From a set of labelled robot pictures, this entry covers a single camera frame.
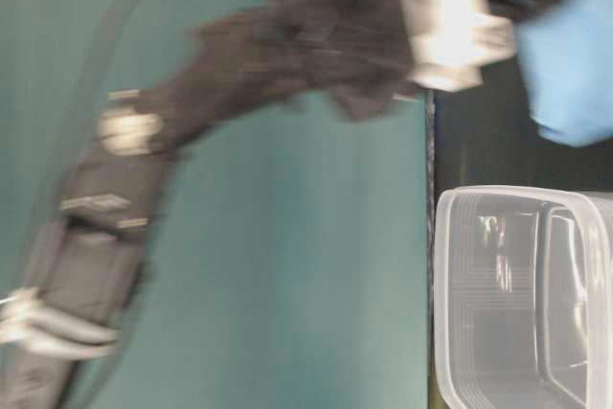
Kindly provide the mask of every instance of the plastic food container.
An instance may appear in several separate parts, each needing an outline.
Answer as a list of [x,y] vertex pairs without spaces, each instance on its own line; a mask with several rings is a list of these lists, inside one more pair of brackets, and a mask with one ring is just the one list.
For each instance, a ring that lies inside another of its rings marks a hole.
[[435,350],[452,409],[613,408],[611,236],[606,194],[443,194]]

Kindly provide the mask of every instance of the white joint cover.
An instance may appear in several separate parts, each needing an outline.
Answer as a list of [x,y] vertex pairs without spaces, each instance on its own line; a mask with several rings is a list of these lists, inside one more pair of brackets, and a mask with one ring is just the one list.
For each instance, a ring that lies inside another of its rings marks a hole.
[[477,86],[480,66],[515,54],[512,23],[489,14],[488,0],[401,2],[416,63],[408,77],[422,86],[443,91]]
[[36,288],[17,289],[0,312],[0,345],[14,342],[45,356],[67,360],[98,358],[113,353],[118,338],[115,329],[45,306],[37,298]]

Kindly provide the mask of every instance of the blue cloth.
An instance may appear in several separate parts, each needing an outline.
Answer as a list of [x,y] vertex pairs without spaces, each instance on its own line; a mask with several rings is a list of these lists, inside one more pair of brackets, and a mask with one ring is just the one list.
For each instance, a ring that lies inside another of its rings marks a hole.
[[613,0],[567,0],[517,37],[541,135],[576,147],[613,136]]

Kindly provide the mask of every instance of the black table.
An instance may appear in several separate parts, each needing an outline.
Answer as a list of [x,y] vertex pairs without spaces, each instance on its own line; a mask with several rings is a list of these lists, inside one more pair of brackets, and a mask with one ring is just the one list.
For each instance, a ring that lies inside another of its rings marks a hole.
[[484,85],[436,95],[435,196],[459,186],[505,184],[613,190],[613,140],[569,148],[541,138],[516,59],[483,70]]

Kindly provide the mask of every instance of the green backdrop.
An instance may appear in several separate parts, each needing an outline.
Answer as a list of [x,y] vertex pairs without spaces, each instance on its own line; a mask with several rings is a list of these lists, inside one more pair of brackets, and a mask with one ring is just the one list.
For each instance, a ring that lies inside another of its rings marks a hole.
[[[171,72],[190,28],[260,1],[141,0],[96,106]],[[109,2],[0,0],[3,286]],[[192,148],[145,313],[96,408],[426,407],[423,107],[351,125],[323,95],[304,101]]]

